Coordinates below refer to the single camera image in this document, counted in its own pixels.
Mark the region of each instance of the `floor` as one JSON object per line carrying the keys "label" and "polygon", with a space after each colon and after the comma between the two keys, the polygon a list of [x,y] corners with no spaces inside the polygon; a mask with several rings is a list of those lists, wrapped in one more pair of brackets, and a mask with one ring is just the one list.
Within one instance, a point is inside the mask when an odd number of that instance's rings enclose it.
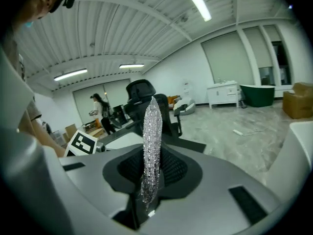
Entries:
{"label": "floor", "polygon": [[[171,121],[176,122],[173,112],[170,114]],[[198,106],[195,113],[181,116],[180,120],[181,138],[205,143],[204,154],[232,162],[263,184],[283,145],[289,124],[297,121],[284,113],[282,101],[278,100],[262,108]],[[234,129],[250,135],[239,136]]]}

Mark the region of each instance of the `white ceiling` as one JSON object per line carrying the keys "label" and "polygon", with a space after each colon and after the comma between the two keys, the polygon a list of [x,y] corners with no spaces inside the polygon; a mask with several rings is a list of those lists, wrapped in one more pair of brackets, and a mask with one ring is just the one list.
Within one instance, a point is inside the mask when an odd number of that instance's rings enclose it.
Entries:
{"label": "white ceiling", "polygon": [[[76,0],[17,34],[28,83],[55,91],[73,83],[144,72],[173,51],[226,25],[292,19],[282,0],[205,0],[205,22],[191,0]],[[144,69],[119,69],[144,63]],[[55,82],[63,72],[88,72]]]}

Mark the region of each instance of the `sparkly silver object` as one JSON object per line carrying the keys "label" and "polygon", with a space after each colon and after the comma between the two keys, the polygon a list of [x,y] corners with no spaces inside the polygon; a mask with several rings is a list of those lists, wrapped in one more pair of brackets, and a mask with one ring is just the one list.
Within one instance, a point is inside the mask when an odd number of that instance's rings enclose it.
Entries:
{"label": "sparkly silver object", "polygon": [[160,176],[160,149],[162,135],[162,115],[154,97],[147,107],[143,123],[144,173],[141,195],[148,209],[157,195]]}

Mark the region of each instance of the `white cabinet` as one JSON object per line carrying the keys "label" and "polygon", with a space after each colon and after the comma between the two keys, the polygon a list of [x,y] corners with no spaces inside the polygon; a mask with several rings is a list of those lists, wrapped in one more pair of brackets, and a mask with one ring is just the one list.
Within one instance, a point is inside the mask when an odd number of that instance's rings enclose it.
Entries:
{"label": "white cabinet", "polygon": [[214,104],[235,103],[238,107],[237,82],[228,81],[221,84],[214,84],[207,88],[210,109]]}

